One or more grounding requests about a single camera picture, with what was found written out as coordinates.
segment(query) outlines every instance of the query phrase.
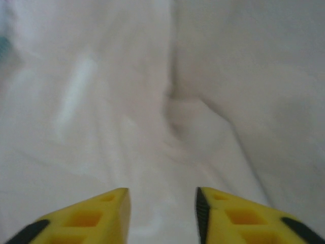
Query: rectangular cutout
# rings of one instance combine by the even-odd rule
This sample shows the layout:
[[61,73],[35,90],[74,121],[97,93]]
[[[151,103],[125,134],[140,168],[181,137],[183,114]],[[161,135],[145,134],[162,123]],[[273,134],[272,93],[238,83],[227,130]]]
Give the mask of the rectangular cutout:
[[247,244],[287,244],[280,236],[270,231],[246,231],[241,233]]
[[49,239],[48,244],[82,244],[84,240],[83,236],[56,235]]
[[108,195],[108,196],[103,197],[103,198],[101,199],[101,201],[102,201],[102,202],[111,202],[111,201],[114,200],[114,198],[115,198],[114,195]]
[[226,209],[231,222],[235,225],[265,225],[266,221],[250,209]]
[[214,194],[214,195],[213,195],[213,198],[214,198],[215,200],[228,200],[227,197],[224,197],[223,195],[217,195],[217,194]]
[[102,217],[102,212],[93,210],[76,211],[70,216],[65,227],[94,227]]

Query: white fabric surface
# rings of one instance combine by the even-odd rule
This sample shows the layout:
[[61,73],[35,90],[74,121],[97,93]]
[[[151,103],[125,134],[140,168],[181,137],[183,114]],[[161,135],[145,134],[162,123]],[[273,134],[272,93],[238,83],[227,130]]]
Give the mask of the white fabric surface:
[[322,18],[299,42],[266,1],[173,3],[10,2],[17,55],[0,70],[0,241],[129,187],[129,243],[198,243],[195,188],[269,204],[257,176],[278,208],[322,230],[321,28],[308,34]]

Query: yellow plastic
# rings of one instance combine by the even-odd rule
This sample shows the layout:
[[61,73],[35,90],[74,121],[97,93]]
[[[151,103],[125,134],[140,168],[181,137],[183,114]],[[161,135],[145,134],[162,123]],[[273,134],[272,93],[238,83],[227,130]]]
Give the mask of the yellow plastic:
[[50,225],[31,244],[125,244],[130,213],[128,189],[115,189],[39,218]]
[[201,190],[210,205],[206,244],[305,243],[281,222],[294,216],[213,188]]

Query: white bedsheet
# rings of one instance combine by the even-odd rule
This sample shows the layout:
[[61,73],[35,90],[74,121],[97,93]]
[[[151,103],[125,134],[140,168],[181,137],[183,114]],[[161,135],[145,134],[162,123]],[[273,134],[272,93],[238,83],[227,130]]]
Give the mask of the white bedsheet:
[[131,244],[198,243],[197,186],[273,203],[322,231],[323,56],[301,71],[253,29],[255,2],[241,2],[11,1],[0,241],[117,187],[131,189]]

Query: black rubber pad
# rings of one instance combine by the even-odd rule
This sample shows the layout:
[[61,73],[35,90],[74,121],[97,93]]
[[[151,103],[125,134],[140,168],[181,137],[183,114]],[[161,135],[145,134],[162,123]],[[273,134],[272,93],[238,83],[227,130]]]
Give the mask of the black rubber pad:
[[30,225],[27,225],[5,244],[28,244],[36,236],[38,236],[38,234],[40,234],[49,224],[49,220],[40,220]]
[[305,224],[287,217],[281,218],[281,221],[285,223],[298,236],[300,236],[300,238],[303,239],[306,243],[325,244],[325,240],[322,239]]
[[199,187],[197,188],[196,213],[197,213],[197,222],[198,222],[198,228],[199,228],[199,234],[201,240],[200,243],[206,244],[208,228],[209,228],[210,206],[201,188]]

